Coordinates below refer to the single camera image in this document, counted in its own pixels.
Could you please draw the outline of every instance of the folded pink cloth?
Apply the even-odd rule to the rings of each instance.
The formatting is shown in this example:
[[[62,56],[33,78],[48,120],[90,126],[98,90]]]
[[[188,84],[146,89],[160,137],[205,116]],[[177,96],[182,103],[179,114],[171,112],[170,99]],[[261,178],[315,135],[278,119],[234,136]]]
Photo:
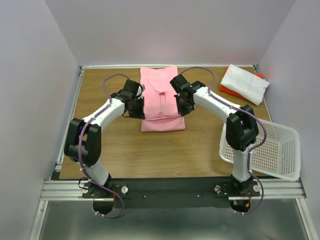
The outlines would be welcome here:
[[[141,67],[140,83],[144,85],[144,115],[142,132],[166,132],[186,128],[185,119],[178,114],[176,91],[170,81],[178,75],[176,66],[164,69]]]

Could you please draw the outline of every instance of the wooden tabletop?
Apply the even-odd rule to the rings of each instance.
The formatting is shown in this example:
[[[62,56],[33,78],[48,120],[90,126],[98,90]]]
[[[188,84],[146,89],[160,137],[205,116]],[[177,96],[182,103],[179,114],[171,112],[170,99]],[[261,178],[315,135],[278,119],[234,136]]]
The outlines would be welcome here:
[[[212,90],[223,98],[239,105],[249,104],[257,117],[270,121],[264,102],[259,106],[219,91],[226,67],[210,68],[216,75]],[[253,73],[251,67],[245,70]],[[75,108],[74,117],[82,119],[92,114],[107,100],[103,91],[104,79],[122,73],[140,81],[140,69],[86,69]],[[209,72],[191,69],[184,73],[193,83],[201,81],[207,86],[212,81]],[[126,79],[111,78],[106,83],[110,93],[123,88]],[[118,117],[102,133],[100,160],[113,178],[169,178],[230,176],[233,165],[219,156],[219,143],[223,121],[205,108],[196,105],[195,111],[185,116],[186,129],[173,132],[141,132],[141,120]],[[60,179],[83,177],[77,163],[64,157]]]

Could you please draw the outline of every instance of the white wall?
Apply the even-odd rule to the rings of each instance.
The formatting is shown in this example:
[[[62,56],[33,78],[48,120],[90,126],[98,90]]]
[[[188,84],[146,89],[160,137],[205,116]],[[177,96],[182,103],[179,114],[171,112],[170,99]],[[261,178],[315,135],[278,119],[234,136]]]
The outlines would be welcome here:
[[[258,66],[272,119],[295,128],[301,179],[320,236],[320,1],[297,0]]]
[[[46,0],[82,66],[257,64],[295,0]]]
[[[44,0],[3,1],[0,33],[0,239],[24,240],[54,170],[79,67]]]

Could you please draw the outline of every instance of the white plastic basket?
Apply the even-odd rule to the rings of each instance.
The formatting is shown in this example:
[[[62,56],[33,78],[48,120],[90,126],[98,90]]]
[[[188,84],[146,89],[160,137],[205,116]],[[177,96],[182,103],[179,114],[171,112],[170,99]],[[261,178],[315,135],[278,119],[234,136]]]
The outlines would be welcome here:
[[[300,176],[300,140],[293,128],[274,122],[261,120],[267,129],[267,138],[263,145],[252,151],[251,168],[260,173],[280,179],[296,181]],[[259,124],[259,135],[255,144],[261,143],[264,131]],[[226,125],[220,140],[220,157],[234,163],[234,152],[226,140]]]

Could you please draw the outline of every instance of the white cloth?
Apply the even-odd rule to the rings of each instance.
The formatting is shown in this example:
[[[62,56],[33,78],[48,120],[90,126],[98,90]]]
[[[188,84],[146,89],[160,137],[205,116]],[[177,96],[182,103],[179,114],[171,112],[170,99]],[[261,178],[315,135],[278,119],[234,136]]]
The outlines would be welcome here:
[[[231,64],[222,78],[221,85],[258,106],[263,100],[269,82]]]

